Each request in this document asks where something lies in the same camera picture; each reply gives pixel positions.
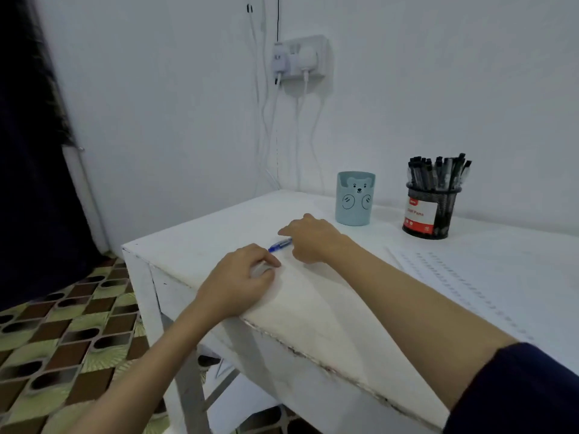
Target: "dark curtain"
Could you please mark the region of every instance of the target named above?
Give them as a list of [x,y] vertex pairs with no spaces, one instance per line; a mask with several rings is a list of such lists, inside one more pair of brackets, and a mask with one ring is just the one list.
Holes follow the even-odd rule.
[[26,0],[0,0],[0,311],[87,276],[103,257],[62,145],[72,137]]

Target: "patterned floor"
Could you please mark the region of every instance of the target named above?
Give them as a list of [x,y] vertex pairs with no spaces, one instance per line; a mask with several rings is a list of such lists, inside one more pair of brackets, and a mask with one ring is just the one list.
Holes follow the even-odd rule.
[[[0,434],[64,433],[148,348],[126,265],[113,256],[77,284],[1,311]],[[168,426],[161,400],[144,434]],[[236,432],[318,431],[280,406]]]

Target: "sleeve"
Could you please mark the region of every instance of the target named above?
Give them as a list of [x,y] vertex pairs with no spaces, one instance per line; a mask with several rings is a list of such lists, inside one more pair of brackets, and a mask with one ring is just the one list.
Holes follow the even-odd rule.
[[505,347],[474,377],[443,432],[579,433],[579,377],[531,344]]

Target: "wall socket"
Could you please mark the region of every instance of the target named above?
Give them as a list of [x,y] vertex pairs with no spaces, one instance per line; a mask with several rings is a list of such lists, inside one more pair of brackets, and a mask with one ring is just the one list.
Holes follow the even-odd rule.
[[288,57],[288,70],[281,75],[281,80],[303,79],[303,73],[298,68],[298,52],[302,46],[310,46],[315,49],[318,57],[317,67],[310,71],[310,79],[316,77],[324,77],[328,74],[329,61],[329,42],[323,35],[307,36],[305,38],[290,39],[280,43],[275,43],[273,46],[273,57],[280,52],[285,52]]

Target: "bear face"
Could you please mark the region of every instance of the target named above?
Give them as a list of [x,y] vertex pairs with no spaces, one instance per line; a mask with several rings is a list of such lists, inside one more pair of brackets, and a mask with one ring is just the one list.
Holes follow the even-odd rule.
[[369,189],[372,185],[372,178],[356,179],[350,177],[346,180],[349,189],[353,189],[355,193],[362,193],[364,189]]

